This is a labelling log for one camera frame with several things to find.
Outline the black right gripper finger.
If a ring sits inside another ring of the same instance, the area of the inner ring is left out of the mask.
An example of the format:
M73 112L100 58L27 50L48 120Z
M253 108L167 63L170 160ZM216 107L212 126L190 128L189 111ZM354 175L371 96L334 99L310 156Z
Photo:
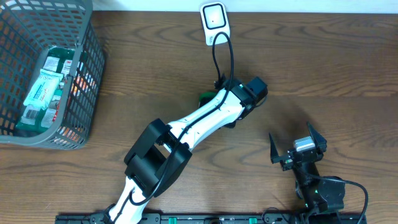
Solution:
M307 122L307 128L313 142L315 143L315 147L319 151L325 152L327 149L327 140L318 131L316 131L315 128L309 122Z
M271 149L270 150L270 159L271 159L271 162L273 164L275 164L275 163L279 162L280 159L279 159L279 153L277 151L277 148L276 148L276 145L275 145L275 142L274 142L274 139L273 139L271 133L269 133L269 140L270 140L270 149Z

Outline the green lid seasoning jar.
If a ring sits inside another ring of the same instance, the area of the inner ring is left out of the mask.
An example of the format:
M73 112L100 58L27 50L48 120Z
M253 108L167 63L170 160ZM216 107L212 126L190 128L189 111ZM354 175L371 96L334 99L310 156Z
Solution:
M198 107L201 108L205 104L209 103L215 96L216 92L208 91L200 95Z

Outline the white toilet wipes pack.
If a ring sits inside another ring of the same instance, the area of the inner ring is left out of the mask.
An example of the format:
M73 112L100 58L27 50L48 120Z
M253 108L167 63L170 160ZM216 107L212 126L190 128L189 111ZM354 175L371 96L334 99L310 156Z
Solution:
M40 75L32 85L27 94L23 105L33 106L35 108L47 109L55 90L64 78L63 74L41 69Z

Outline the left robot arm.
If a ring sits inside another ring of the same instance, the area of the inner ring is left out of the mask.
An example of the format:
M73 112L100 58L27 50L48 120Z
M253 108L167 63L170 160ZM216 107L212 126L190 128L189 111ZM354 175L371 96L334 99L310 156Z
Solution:
M193 149L223 126L233 128L268 94L255 77L247 84L225 80L219 92L190 115L165 124L153 120L124 158L126 184L119 201L104 213L104 223L139 223L149 200L180 176Z

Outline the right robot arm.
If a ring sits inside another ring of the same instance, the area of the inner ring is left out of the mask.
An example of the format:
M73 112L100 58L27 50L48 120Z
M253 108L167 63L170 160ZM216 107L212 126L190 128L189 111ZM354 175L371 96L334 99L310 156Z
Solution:
M309 136L294 141L294 147L280 156L273 137L270 136L270 157L279 163L283 171L292 170L296 188L307 208L313 213L336 212L344 208L345 183L339 177L321 177L316 162L323 159L327 140L307 124Z

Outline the white barcode scanner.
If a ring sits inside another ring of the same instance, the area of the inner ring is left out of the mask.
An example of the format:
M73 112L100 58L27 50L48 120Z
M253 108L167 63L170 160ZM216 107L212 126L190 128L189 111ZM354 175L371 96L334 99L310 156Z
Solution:
M230 37L230 26L226 13L226 8L222 2L209 2L200 8L200 15L205 33L206 45L223 44L227 42L225 35L221 34L215 38L216 34L224 32Z

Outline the red snack packet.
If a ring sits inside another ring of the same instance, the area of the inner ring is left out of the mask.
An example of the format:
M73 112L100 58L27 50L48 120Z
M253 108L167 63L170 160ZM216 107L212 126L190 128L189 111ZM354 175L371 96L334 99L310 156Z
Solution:
M86 79L78 75L72 82L62 125L58 129L61 145L76 149L86 142L93 109L90 95Z

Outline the green 3M flat package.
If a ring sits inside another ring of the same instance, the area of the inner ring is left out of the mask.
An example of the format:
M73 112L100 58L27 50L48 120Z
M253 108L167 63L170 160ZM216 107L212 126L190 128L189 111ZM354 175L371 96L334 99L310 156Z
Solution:
M67 75L70 73L74 53L74 50L56 47L49 50L41 69L61 73L64 78L55 90L47 109L43 110L31 105L25 106L25 110L16 125L17 129L33 133L43 133L53 125L57 118L63 87L67 82Z

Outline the grey plastic mesh basket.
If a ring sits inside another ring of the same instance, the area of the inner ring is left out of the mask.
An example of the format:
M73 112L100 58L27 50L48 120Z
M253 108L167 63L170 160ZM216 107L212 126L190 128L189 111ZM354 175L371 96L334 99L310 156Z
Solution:
M92 12L88 0L1 1L1 143L63 150L87 143L105 66ZM75 52L57 116L43 133L20 130L23 101L52 47Z

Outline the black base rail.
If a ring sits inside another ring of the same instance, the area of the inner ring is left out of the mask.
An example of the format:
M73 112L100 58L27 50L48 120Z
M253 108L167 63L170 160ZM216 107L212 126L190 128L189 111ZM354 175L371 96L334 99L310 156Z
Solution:
M101 224L107 223L102 213L91 215L57 215L55 224ZM303 223L298 216L272 210L264 215L181 215L144 213L139 224L265 224Z

